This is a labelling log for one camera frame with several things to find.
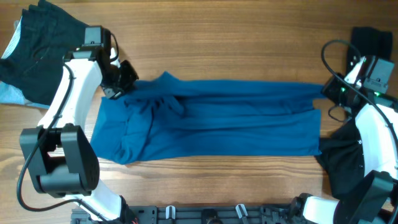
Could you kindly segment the blue polo shirt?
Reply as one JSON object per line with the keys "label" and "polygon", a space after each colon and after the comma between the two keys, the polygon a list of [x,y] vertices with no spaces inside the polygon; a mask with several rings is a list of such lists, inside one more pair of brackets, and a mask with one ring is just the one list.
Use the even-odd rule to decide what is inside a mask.
{"label": "blue polo shirt", "polygon": [[91,146],[118,164],[187,156],[316,156],[321,85],[247,80],[140,80],[103,98]]}

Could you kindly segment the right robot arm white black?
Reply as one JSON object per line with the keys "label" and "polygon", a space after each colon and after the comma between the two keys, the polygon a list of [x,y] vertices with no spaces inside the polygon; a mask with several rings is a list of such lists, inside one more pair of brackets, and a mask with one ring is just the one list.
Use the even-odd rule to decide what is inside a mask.
{"label": "right robot arm white black", "polygon": [[288,223],[397,223],[397,100],[385,94],[394,64],[376,56],[352,63],[322,92],[351,114],[321,144],[331,199],[310,194],[284,208]]}

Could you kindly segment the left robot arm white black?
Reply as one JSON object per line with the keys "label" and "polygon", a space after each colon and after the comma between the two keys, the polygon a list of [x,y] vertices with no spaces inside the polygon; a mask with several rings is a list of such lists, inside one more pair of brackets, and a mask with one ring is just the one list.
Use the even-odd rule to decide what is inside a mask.
{"label": "left robot arm white black", "polygon": [[[63,75],[50,108],[36,128],[22,130],[19,142],[25,163],[16,195],[25,210],[46,212],[75,203],[98,223],[138,223],[125,199],[100,180],[98,158],[83,131],[98,87],[108,99],[117,100],[133,90],[138,79],[127,60],[118,62],[111,54],[115,41],[108,29],[87,27],[84,43],[63,56]],[[62,202],[43,208],[26,204],[22,197],[26,173],[38,193]]]}

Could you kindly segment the black garment with white logo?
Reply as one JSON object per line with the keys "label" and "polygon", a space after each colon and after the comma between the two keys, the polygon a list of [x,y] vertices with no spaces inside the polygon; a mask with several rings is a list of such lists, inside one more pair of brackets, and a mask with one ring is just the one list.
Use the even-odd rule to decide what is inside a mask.
{"label": "black garment with white logo", "polygon": [[[354,27],[350,43],[362,56],[376,55],[389,60],[393,34],[372,27]],[[354,118],[348,116],[348,120],[330,137],[321,138],[319,149],[322,154],[316,160],[328,174],[331,195],[341,200],[364,177],[363,145]]]}

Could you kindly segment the folded dark navy garment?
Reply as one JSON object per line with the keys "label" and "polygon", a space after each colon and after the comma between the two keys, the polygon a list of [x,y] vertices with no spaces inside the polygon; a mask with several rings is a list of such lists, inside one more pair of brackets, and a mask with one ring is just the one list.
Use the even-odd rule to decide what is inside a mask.
{"label": "folded dark navy garment", "polygon": [[1,82],[33,103],[50,105],[62,79],[63,56],[84,43],[87,24],[46,0],[24,9],[21,19],[19,43],[1,59]]}

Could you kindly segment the folded light blue garment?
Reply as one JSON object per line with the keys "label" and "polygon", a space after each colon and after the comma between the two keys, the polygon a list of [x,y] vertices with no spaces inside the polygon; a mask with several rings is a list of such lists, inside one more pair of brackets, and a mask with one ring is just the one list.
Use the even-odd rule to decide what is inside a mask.
{"label": "folded light blue garment", "polygon": [[[22,19],[14,22],[14,33],[1,57],[2,59],[7,59],[16,49],[21,37],[21,22]],[[4,82],[1,82],[1,104],[22,105],[42,109],[49,108],[48,105],[33,103],[27,100],[20,89]]]}

